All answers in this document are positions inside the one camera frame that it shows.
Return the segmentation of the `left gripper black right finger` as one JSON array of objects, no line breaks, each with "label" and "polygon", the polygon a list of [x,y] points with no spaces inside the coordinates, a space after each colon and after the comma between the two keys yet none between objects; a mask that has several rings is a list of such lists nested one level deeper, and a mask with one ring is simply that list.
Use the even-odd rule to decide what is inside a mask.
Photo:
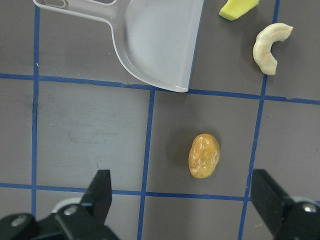
[{"label": "left gripper black right finger", "polygon": [[254,169],[250,198],[274,240],[318,240],[320,205],[290,196],[264,169]]}]

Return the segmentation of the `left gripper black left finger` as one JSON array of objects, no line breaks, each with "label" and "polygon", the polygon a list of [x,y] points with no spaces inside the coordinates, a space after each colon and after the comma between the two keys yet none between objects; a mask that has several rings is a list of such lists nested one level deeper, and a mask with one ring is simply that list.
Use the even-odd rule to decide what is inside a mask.
[{"label": "left gripper black left finger", "polygon": [[68,201],[55,213],[55,220],[66,240],[111,240],[105,226],[112,203],[111,174],[98,170],[78,203]]}]

